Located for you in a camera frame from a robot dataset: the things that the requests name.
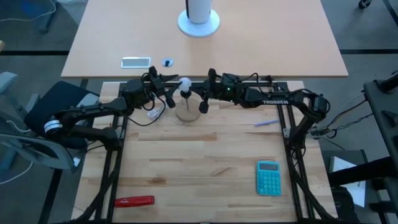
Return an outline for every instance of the calculator display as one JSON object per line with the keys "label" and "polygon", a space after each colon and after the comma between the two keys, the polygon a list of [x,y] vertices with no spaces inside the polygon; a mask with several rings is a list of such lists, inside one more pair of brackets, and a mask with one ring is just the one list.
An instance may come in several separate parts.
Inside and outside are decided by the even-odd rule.
{"label": "calculator display", "polygon": [[274,164],[260,164],[260,170],[278,171],[278,165],[274,165]]}

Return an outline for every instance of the gray floor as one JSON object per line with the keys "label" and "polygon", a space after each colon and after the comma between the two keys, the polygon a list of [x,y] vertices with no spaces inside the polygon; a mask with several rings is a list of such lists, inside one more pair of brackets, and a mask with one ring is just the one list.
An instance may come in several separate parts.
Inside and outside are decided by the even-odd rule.
{"label": "gray floor", "polygon": [[[398,1],[391,1],[393,8],[398,11]],[[0,19],[26,15],[24,8],[20,7],[22,2],[25,1],[2,1]],[[46,0],[35,2],[41,2],[44,9],[51,6]],[[323,0],[322,3],[340,49],[398,49],[398,27],[382,0],[374,0],[365,11],[357,8],[358,0]],[[38,33],[37,26],[38,22],[0,22],[0,40],[6,41],[6,50],[68,50],[78,28],[61,7],[48,34]],[[364,82],[385,78],[398,69],[398,55],[344,55],[343,59],[349,72],[348,78],[304,80],[308,89],[324,93],[332,104],[331,112],[322,124],[330,122],[343,109],[363,100],[363,96],[360,96],[342,108],[347,101],[360,93]],[[14,90],[19,89],[17,97],[21,103],[26,103],[32,93],[43,95],[61,80],[60,74],[65,60],[66,57],[61,56],[0,57],[0,72],[10,71],[19,75]],[[66,81],[74,85],[80,83],[78,79]],[[90,80],[87,88],[99,93],[103,81]],[[12,113],[4,98],[0,98],[0,105],[2,111]],[[344,116],[338,124],[357,120],[368,113],[370,108],[365,103]],[[388,155],[373,117],[339,131],[333,140],[346,150],[364,149],[369,160]],[[340,150],[324,140],[320,140],[320,144],[323,151]],[[0,181],[20,173],[28,165],[29,162],[17,156],[10,171],[0,172]],[[50,222],[70,218],[79,175],[79,172],[64,173],[59,190],[62,193],[57,195]],[[21,178],[10,184],[0,185],[0,223],[37,223],[51,176],[50,169],[33,166]],[[379,223],[376,214],[360,208],[358,210],[361,211],[362,222]]]}

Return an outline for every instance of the white lamp base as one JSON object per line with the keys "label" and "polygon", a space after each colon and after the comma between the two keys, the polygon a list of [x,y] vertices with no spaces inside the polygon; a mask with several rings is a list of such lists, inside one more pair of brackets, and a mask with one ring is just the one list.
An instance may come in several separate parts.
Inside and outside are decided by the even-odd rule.
{"label": "white lamp base", "polygon": [[178,17],[178,26],[180,30],[191,37],[207,37],[214,34],[220,26],[220,17],[216,11],[211,10],[210,18],[202,24],[194,24],[187,17],[187,11],[184,10]]}

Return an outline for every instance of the blue pen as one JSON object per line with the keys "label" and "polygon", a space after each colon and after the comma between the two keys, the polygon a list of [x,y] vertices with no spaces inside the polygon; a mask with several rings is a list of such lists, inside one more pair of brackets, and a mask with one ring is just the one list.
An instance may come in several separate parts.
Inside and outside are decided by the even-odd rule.
{"label": "blue pen", "polygon": [[265,121],[265,122],[261,122],[261,123],[255,124],[254,127],[258,127],[258,126],[262,126],[262,125],[266,125],[266,124],[272,124],[272,123],[275,123],[275,122],[278,122],[278,121],[279,121],[278,119],[272,120],[272,121]]}

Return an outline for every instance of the teal calculator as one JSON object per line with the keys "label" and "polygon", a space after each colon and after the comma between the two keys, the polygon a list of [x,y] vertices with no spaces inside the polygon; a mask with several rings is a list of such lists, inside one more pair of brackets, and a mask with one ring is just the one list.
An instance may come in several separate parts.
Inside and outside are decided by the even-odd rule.
{"label": "teal calculator", "polygon": [[279,163],[259,161],[257,163],[257,193],[259,195],[281,196]]}

